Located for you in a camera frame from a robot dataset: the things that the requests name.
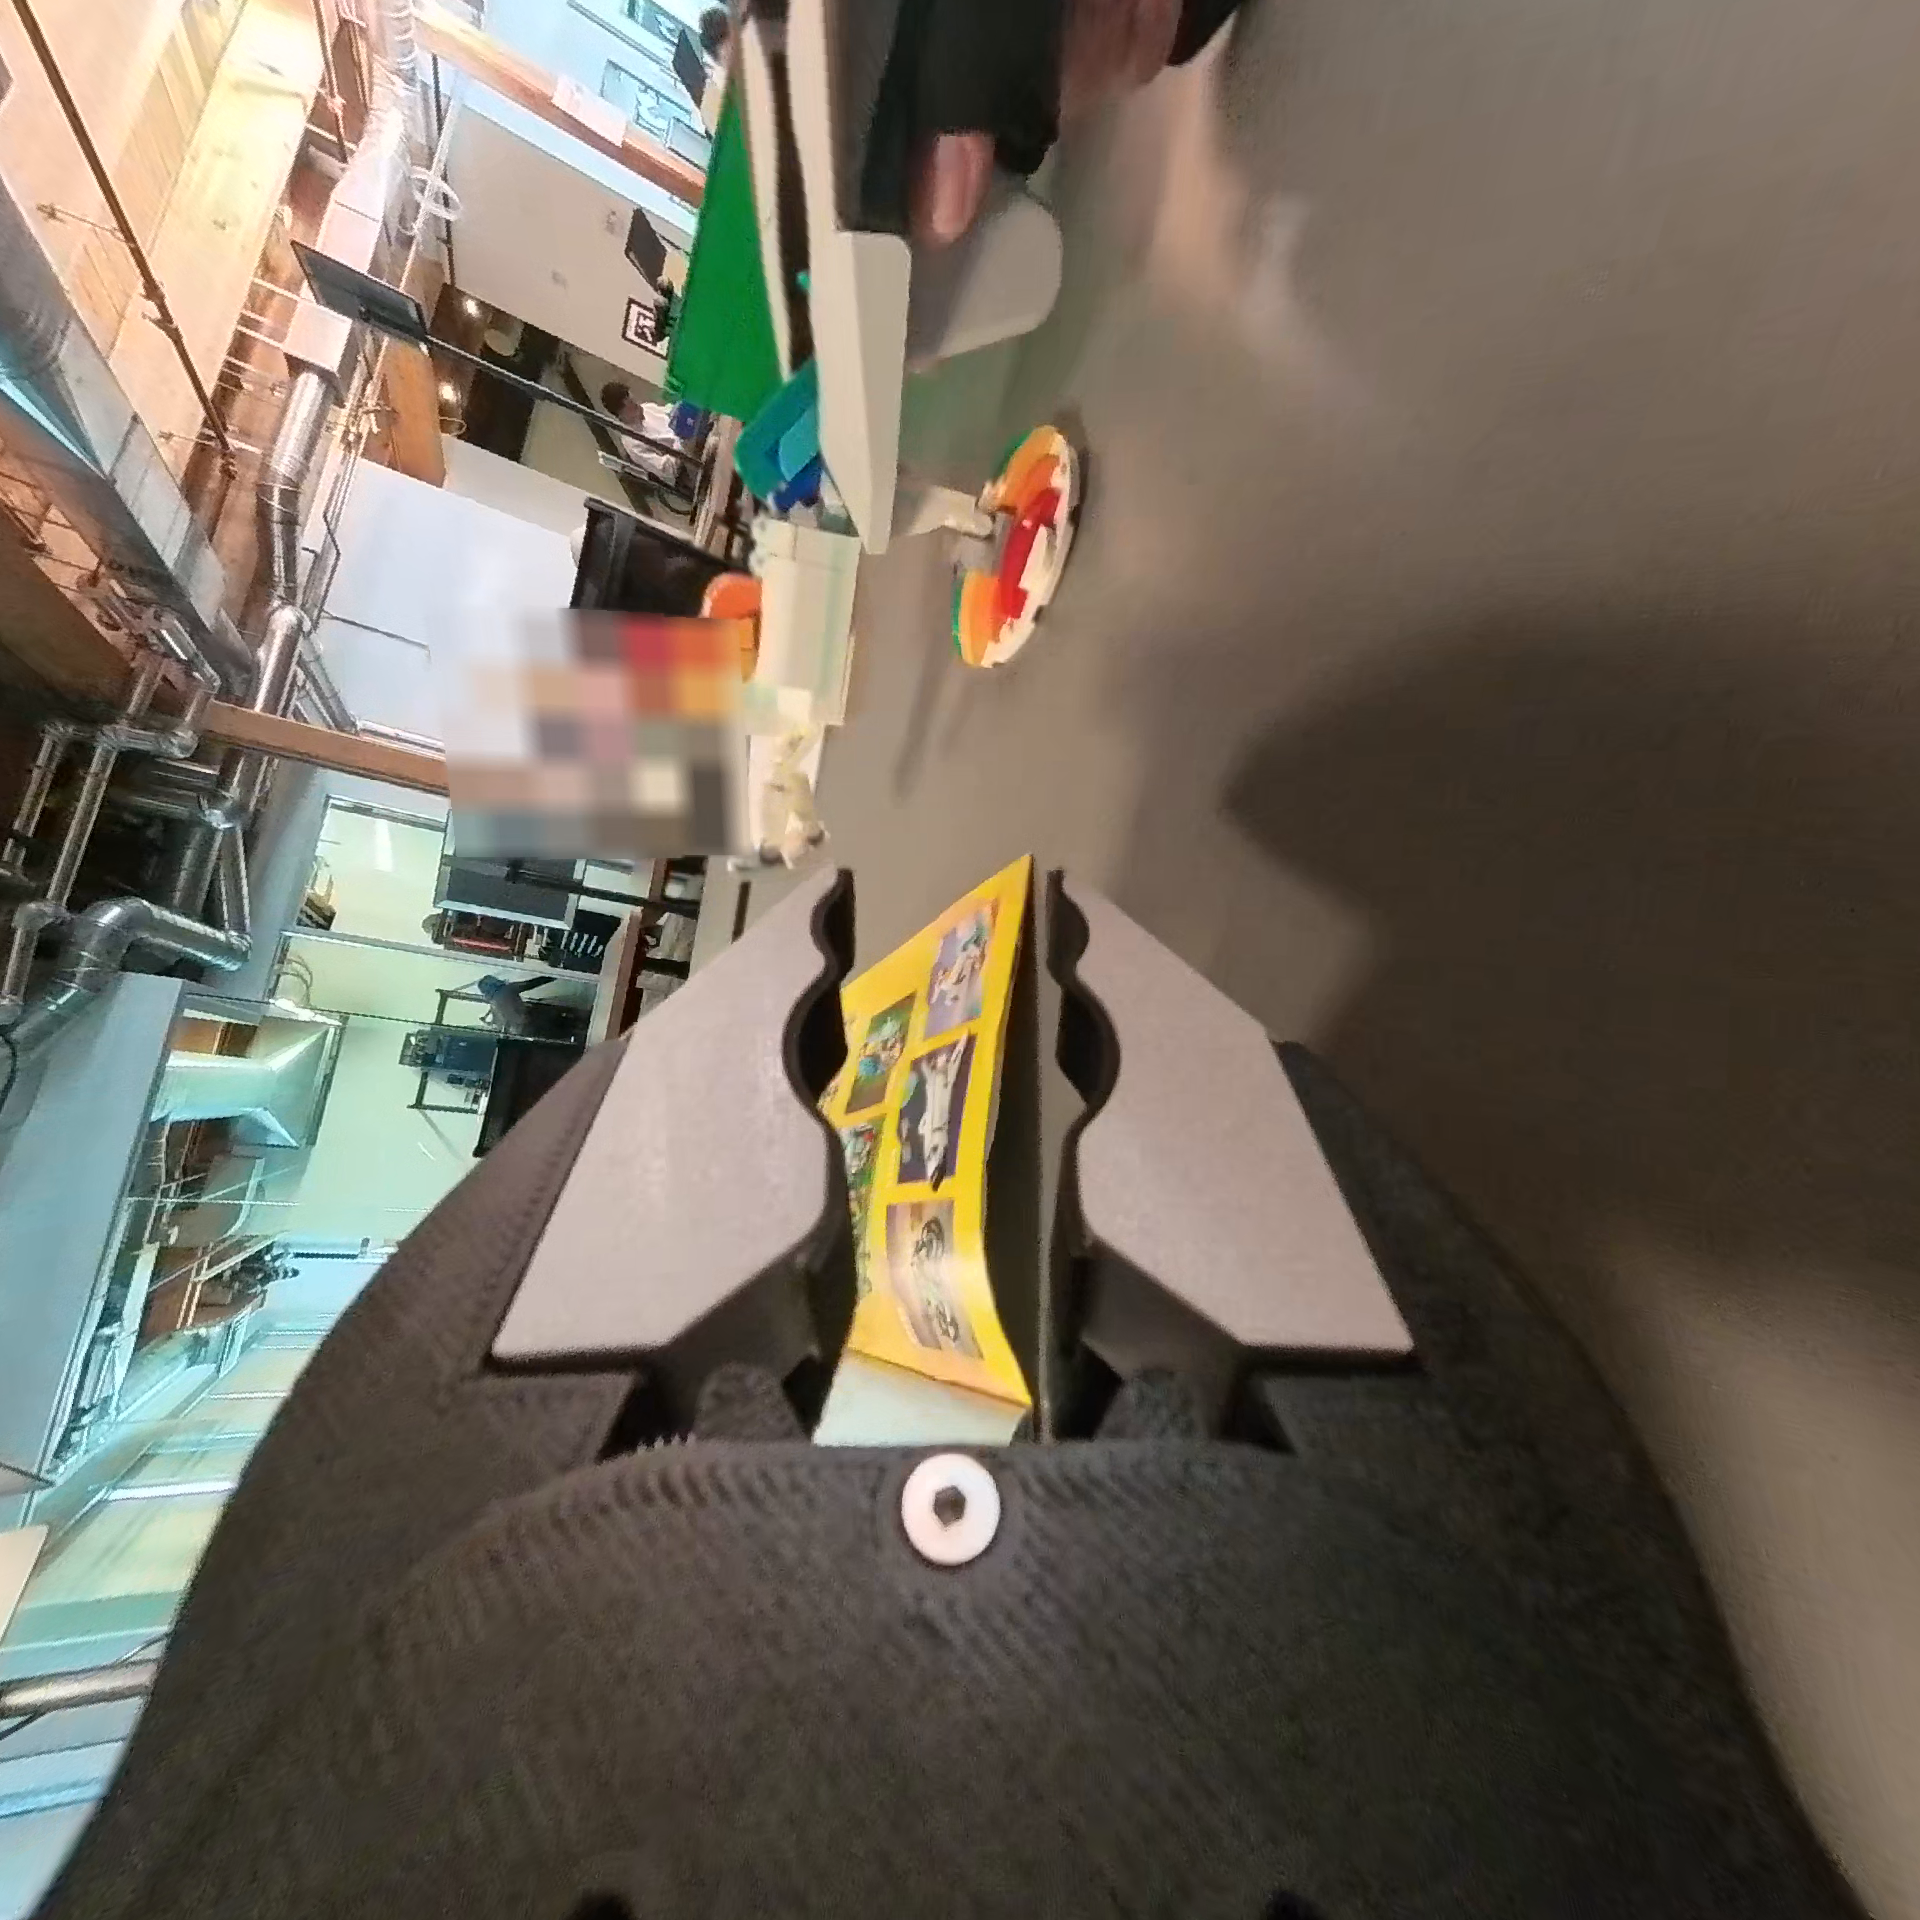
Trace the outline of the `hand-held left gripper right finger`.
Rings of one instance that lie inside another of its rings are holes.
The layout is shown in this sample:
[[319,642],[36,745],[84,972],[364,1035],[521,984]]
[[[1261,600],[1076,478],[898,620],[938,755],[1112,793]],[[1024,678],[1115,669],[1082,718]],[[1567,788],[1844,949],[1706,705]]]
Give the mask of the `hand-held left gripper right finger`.
[[1100,1365],[1400,1365],[1413,1333],[1258,1020],[1048,875],[1063,1140],[1051,1318]]

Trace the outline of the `silver ventilation duct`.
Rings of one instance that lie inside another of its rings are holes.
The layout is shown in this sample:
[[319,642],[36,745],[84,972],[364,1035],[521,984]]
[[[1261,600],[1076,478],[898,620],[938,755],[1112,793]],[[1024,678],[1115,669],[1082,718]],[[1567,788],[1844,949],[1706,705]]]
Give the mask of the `silver ventilation duct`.
[[[50,938],[57,938],[50,984],[27,995],[34,953]],[[53,899],[27,901],[10,926],[4,1041],[21,1051],[48,1044],[107,992],[137,949],[232,973],[251,955],[251,930],[216,929],[141,896],[99,901],[83,912]]]
[[[255,690],[244,708],[251,720],[283,718],[309,634],[300,578],[301,498],[335,400],[331,376],[297,364],[280,410],[274,440],[259,470],[257,532],[267,566],[271,600],[257,648]],[[229,750],[211,811],[211,820],[224,830],[227,849],[244,849],[266,777],[266,752],[250,745]]]

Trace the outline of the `black monitor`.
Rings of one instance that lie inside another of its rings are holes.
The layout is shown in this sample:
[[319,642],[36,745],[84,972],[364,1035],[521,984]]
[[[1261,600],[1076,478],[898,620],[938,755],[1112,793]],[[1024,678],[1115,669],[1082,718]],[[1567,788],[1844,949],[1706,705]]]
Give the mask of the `black monitor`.
[[311,294],[330,313],[401,344],[427,345],[429,324],[425,308],[399,284],[357,270],[300,240],[293,243],[293,253]]

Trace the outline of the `white toy brick unicorn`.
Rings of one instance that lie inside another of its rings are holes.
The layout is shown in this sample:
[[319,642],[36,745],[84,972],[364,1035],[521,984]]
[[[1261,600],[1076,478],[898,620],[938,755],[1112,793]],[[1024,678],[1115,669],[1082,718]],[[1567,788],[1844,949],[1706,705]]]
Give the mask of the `white toy brick unicorn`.
[[775,481],[752,516],[743,580],[752,608],[712,618],[752,627],[743,681],[748,844],[735,875],[793,870],[828,838],[819,773],[843,724],[852,678],[857,569],[864,541],[825,465],[820,376],[807,358],[760,406],[735,444],[740,481]]

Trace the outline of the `green plastic bin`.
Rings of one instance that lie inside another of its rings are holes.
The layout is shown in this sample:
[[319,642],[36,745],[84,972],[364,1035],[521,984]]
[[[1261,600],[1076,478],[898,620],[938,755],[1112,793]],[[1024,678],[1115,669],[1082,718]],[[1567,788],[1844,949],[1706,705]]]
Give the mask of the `green plastic bin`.
[[714,136],[676,321],[668,336],[665,396],[751,425],[785,385],[761,268],[752,157],[730,80]]

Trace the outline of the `round rainbow brick plate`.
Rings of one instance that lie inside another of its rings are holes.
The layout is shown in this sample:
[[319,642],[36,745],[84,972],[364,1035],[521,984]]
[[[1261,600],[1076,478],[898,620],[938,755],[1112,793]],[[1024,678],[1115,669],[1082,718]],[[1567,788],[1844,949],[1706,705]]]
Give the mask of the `round rainbow brick plate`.
[[1032,428],[976,498],[984,532],[955,563],[951,642],[962,665],[1008,665],[1066,580],[1085,507],[1085,459],[1057,424]]

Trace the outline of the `yellow instruction booklet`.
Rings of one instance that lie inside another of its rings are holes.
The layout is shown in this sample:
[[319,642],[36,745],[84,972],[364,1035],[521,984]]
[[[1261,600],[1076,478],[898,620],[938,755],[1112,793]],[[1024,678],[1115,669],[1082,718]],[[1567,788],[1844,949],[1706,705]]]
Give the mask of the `yellow instruction booklet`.
[[1029,1411],[997,1305],[993,1148],[1036,864],[1021,856],[839,992],[848,1058],[820,1101],[843,1153],[852,1356]]

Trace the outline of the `person's right hand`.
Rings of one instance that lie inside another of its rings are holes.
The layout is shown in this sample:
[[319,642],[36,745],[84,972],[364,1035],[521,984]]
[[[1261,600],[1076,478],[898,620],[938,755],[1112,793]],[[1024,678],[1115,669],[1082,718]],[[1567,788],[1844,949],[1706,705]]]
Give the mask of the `person's right hand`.
[[907,222],[917,244],[946,250],[975,227],[994,180],[993,136],[940,133],[923,141]]

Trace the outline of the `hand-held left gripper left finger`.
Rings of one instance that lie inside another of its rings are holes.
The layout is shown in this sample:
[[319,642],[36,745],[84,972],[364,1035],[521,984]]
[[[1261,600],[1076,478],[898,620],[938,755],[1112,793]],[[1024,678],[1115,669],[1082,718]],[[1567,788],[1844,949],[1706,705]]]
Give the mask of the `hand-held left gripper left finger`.
[[635,1021],[493,1362],[834,1372],[857,1273],[825,1094],[848,1065],[852,955],[852,873],[819,869]]

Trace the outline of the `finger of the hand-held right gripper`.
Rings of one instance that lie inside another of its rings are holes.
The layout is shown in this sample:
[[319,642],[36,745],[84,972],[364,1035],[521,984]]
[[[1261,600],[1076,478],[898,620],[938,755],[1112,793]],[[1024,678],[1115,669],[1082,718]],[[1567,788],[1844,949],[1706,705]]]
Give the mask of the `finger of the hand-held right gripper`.
[[901,4],[740,9],[740,109],[775,355],[819,381],[824,467],[864,549],[893,539],[909,246],[868,208],[875,109]]

